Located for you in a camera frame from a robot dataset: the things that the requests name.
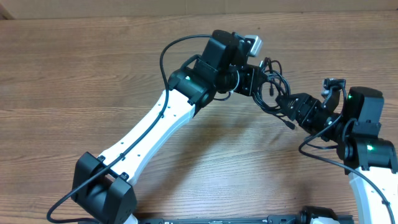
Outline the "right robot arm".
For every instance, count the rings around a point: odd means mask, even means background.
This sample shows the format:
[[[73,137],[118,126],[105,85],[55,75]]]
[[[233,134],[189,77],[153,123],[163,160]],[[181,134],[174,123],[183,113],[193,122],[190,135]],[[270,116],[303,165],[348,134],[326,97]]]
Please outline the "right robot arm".
[[[326,84],[323,101],[307,93],[276,98],[280,113],[309,135],[301,154],[344,169],[354,192],[360,223],[397,223],[397,153],[379,137],[384,98],[380,91]],[[339,157],[333,161],[303,149],[320,138],[333,141]]]

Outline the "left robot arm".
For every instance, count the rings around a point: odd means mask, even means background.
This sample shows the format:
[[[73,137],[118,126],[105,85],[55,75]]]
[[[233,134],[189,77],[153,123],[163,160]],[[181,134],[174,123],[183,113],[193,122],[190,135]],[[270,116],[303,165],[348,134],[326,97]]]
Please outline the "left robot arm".
[[[137,223],[133,186],[145,166],[173,135],[217,93],[250,95],[262,40],[214,30],[202,54],[165,77],[156,105],[116,144],[99,156],[84,153],[75,165],[72,200],[90,214],[77,223]]]

